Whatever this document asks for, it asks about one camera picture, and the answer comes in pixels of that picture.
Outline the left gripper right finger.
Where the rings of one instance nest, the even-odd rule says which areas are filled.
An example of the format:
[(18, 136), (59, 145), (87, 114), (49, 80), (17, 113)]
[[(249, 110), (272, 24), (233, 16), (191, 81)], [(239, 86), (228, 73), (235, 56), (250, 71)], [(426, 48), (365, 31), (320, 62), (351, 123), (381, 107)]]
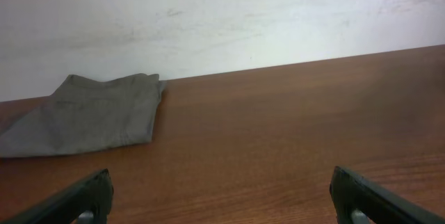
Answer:
[(340, 224), (444, 224), (444, 219), (340, 166), (334, 168), (330, 195)]

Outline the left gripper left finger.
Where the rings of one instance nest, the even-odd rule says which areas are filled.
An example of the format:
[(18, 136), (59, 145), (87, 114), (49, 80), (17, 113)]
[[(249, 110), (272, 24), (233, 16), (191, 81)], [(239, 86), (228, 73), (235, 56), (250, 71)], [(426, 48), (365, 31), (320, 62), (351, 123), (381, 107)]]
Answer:
[(4, 223), (106, 223), (113, 194), (108, 169), (98, 170)]

